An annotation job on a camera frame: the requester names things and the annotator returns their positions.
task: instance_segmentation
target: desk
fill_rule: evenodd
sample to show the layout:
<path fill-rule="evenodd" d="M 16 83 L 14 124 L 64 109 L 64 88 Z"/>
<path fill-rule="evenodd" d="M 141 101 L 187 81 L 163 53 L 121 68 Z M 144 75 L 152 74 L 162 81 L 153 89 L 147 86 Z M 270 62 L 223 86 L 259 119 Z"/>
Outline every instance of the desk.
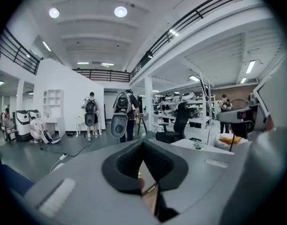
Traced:
<path fill-rule="evenodd" d="M 77 117 L 75 118 L 75 121 L 76 121 L 76 132 L 77 132 L 76 137 L 78 137 L 79 134 L 81 134 L 81 124 L 85 123 L 85 117 Z"/>
<path fill-rule="evenodd" d="M 217 153 L 225 153 L 225 154 L 234 154 L 233 152 L 229 152 L 226 150 L 222 150 L 219 148 L 215 148 L 212 146 L 208 146 L 208 145 L 203 145 L 200 144 L 201 149 L 195 149 L 195 142 L 189 140 L 189 139 L 181 139 L 177 142 L 171 143 L 172 145 L 178 146 L 178 147 L 182 147 L 182 148 L 188 148 L 188 149 L 194 149 L 196 151 L 206 151 L 206 152 L 217 152 Z"/>
<path fill-rule="evenodd" d="M 55 134 L 55 125 L 57 126 L 59 136 L 62 137 L 63 135 L 65 135 L 65 124 L 62 117 L 42 118 L 42 121 L 46 124 L 46 129 L 51 135 Z"/>

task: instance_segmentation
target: black metal railing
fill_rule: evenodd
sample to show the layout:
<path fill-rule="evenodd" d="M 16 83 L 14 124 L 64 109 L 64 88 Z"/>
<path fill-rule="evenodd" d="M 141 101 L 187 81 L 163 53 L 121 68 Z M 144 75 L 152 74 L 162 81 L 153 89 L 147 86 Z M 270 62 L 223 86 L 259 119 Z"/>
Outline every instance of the black metal railing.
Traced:
<path fill-rule="evenodd" d="M 170 43 L 173 39 L 178 37 L 182 30 L 192 25 L 192 23 L 203 19 L 206 14 L 209 14 L 210 12 L 213 12 L 216 9 L 234 1 L 240 0 L 207 0 L 206 2 L 200 4 L 195 9 L 187 13 L 185 16 L 180 18 L 152 45 L 152 47 L 140 59 L 138 64 L 131 72 L 132 78 L 148 61 L 153 58 L 153 56 L 161 47 L 163 47 L 165 44 Z"/>
<path fill-rule="evenodd" d="M 0 35 L 0 51 L 10 60 L 36 75 L 40 60 L 30 53 L 7 28 Z"/>
<path fill-rule="evenodd" d="M 101 70 L 101 69 L 73 69 L 73 70 L 94 81 L 128 83 L 131 80 L 131 73 L 127 72 Z"/>

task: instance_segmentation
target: white ceiling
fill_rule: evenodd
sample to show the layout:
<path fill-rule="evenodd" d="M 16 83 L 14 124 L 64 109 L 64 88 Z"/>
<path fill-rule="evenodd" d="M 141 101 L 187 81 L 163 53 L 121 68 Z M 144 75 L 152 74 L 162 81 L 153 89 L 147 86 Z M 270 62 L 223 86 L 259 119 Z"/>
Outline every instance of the white ceiling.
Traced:
<path fill-rule="evenodd" d="M 110 69 L 122 70 L 138 27 L 157 1 L 45 0 L 45 5 L 60 11 L 58 18 L 49 19 L 56 24 L 57 34 L 73 66 L 105 69 L 99 64 L 91 63 L 94 61 L 113 63 L 114 67 Z M 114 9 L 118 6 L 124 6 L 128 10 L 124 18 L 114 15 Z M 88 61 L 90 65 L 79 66 L 77 62 L 80 61 Z"/>
<path fill-rule="evenodd" d="M 286 45 L 279 27 L 266 24 L 243 31 L 222 40 L 213 40 L 211 45 L 192 51 L 184 58 L 171 61 L 152 73 L 153 89 L 164 90 L 178 84 L 188 83 L 189 77 L 199 77 L 192 69 L 202 71 L 214 86 L 237 84 L 246 77 L 246 83 L 256 82 L 261 73 L 273 66 L 275 57 L 281 56 Z M 247 74 L 249 62 L 255 60 L 252 71 Z M 144 93 L 144 80 L 134 88 Z"/>
<path fill-rule="evenodd" d="M 18 84 L 18 79 L 15 77 L 10 76 L 7 73 L 4 73 L 3 71 L 0 70 L 0 81 L 3 81 L 4 84 L 0 86 L 0 94 L 2 95 L 11 95 L 14 96 L 16 95 L 17 91 L 17 84 Z M 31 83 L 24 83 L 24 88 L 23 92 L 29 92 L 33 91 L 34 85 Z"/>

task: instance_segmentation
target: gray floor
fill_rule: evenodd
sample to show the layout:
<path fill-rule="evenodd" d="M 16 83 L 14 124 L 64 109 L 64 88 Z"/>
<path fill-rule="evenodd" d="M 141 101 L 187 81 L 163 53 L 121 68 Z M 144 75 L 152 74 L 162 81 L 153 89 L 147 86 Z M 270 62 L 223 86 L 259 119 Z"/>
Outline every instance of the gray floor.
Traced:
<path fill-rule="evenodd" d="M 155 134 L 148 131 L 146 135 L 144 127 L 141 126 L 140 133 L 137 135 L 138 126 L 134 127 L 136 135 L 134 139 L 138 138 L 155 138 Z M 102 135 L 98 138 L 91 136 L 92 145 L 82 150 L 80 153 L 86 153 L 98 150 L 104 147 L 116 145 L 116 140 L 110 134 L 110 129 L 103 130 Z M 61 141 L 57 144 L 29 144 L 29 142 L 12 141 L 12 147 L 7 143 L 2 145 L 0 141 L 0 151 L 2 163 L 9 165 L 17 172 L 38 181 L 50 172 L 51 167 L 59 160 L 62 154 L 54 154 L 54 152 L 65 152 L 70 155 L 76 155 L 79 150 L 89 145 L 90 142 L 81 134 L 78 138 L 63 136 Z M 72 159 L 67 156 L 62 162 L 65 163 Z"/>

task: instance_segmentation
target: black office chair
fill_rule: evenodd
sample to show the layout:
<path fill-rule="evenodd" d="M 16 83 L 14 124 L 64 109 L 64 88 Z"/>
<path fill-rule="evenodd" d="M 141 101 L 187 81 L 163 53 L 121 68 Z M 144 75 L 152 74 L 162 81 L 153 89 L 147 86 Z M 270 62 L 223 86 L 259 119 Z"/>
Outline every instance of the black office chair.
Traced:
<path fill-rule="evenodd" d="M 173 143 L 185 138 L 184 129 L 189 120 L 190 111 L 185 109 L 186 103 L 180 103 L 178 105 L 178 112 L 176 121 L 174 124 L 174 132 L 168 132 L 166 127 L 168 123 L 161 123 L 164 132 L 156 133 L 156 140 L 164 143 Z"/>

